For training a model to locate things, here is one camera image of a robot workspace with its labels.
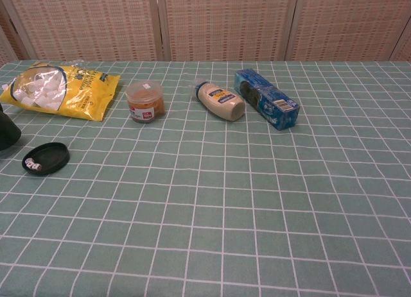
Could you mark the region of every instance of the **green checkered tablecloth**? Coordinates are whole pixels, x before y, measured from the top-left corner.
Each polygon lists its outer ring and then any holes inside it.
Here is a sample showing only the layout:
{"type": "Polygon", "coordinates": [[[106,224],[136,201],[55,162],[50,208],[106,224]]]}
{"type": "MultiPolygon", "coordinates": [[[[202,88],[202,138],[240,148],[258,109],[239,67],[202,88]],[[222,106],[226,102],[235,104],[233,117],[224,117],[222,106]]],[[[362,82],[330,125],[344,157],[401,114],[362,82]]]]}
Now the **green checkered tablecloth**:
{"type": "Polygon", "coordinates": [[[85,64],[121,75],[103,122],[4,106],[22,138],[0,154],[1,296],[411,296],[411,64],[85,64]],[[295,127],[191,98],[247,67],[301,104],[295,127]],[[139,124],[124,91],[146,79],[167,112],[139,124]],[[70,162],[27,175],[51,141],[70,162]]]}

